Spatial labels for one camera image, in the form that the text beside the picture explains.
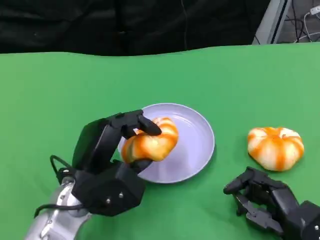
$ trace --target orange and white pumpkin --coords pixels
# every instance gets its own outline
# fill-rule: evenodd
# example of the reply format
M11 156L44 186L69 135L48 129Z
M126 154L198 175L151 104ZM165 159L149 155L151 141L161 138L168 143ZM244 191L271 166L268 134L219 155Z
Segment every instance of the orange and white pumpkin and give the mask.
M249 154L267 170L286 171L303 156L300 135L290 129L257 127L248 134Z
M159 126L162 133L150 136L138 130L137 135L129 138L122 147L121 156L126 163L146 158L160 162L176 146L179 134L175 123L168 117L158 117L153 122Z

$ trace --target robotic hand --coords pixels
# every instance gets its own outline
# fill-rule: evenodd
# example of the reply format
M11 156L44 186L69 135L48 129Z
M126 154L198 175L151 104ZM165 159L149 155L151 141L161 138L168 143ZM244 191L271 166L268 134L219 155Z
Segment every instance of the robotic hand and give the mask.
M145 184L138 173L152 160L126 164L111 158L121 137L134 129L156 136L161 129L143 116L142 110L118 113L86 125L76 144L72 166L57 156L50 161L61 184L51 203L40 206L26 240L73 240L92 214L115 216L141 203ZM54 160L65 167L57 170Z
M320 240L320 207L309 201L299 205L286 184L262 171L247 167L223 192L233 195L238 216L246 214L250 223L263 230L284 240ZM266 209L255 208L253 203L266 205Z

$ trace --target white plate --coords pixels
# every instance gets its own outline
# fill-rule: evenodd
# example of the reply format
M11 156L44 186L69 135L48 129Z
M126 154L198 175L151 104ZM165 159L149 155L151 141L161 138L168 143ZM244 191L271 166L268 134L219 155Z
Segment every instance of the white plate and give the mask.
M179 132L172 152L161 162L153 162L139 176L161 184L181 182L199 173L210 161L215 148L214 132L208 121L197 111L180 104L159 103L143 108L143 115L153 120L171 118ZM122 138L118 151L121 152Z

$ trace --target green table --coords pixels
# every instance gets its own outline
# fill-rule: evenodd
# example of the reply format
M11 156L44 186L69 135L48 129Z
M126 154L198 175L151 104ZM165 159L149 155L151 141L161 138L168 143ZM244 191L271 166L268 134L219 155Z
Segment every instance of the green table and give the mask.
M319 51L319 44L281 44L139 57L0 55L1 238L24 237L34 210L58 186L49 156L70 162L85 124L173 102L212 125L210 164L179 184L148 183L139 207L94 216L78 239L277 239L236 217L223 188L246 166L259 168L247 154L248 131L284 126L300 133L305 155L292 170L270 175L288 183L300 202L320 205Z

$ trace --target plate rim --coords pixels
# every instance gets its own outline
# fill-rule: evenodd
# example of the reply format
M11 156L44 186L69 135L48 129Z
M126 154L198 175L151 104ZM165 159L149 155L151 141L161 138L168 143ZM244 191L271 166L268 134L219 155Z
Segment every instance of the plate rim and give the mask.
M213 142L213 146L212 146L212 150L209 154L209 158L204 162L204 164L199 168L199 170L195 173L192 173L180 180L173 180L173 181L152 181L152 180L149 180L149 179L145 179L144 177L140 176L140 173L138 174L138 176L147 181L147 182L150 182L150 183L155 183L155 184L175 184L175 183L180 183L180 182L183 182L183 181L186 181L192 177L194 177L195 175L197 175L198 173L200 173L207 165L208 163L210 162L213 154L214 154L214 151L215 151L215 147L216 147L216 138L215 138L215 133L210 125L210 123L208 122L208 120L201 114L199 113L198 111L194 110L193 108L191 107L188 107L186 105L182 105L182 104L179 104L179 103L172 103L172 102L163 102L163 103L155 103L155 104L151 104L151 105L147 105L145 107L142 108L143 110L143 113L145 113L145 109L147 108L151 108L151 107L155 107L155 106L160 106L160 105L174 105L174 106L179 106L179 107L182 107L182 108L186 108L186 109L189 109L191 110L192 112L196 113L199 117L201 117L204 122L206 123L206 125L208 126L209 130L210 130L210 133L211 133L211 137L212 137L212 142Z

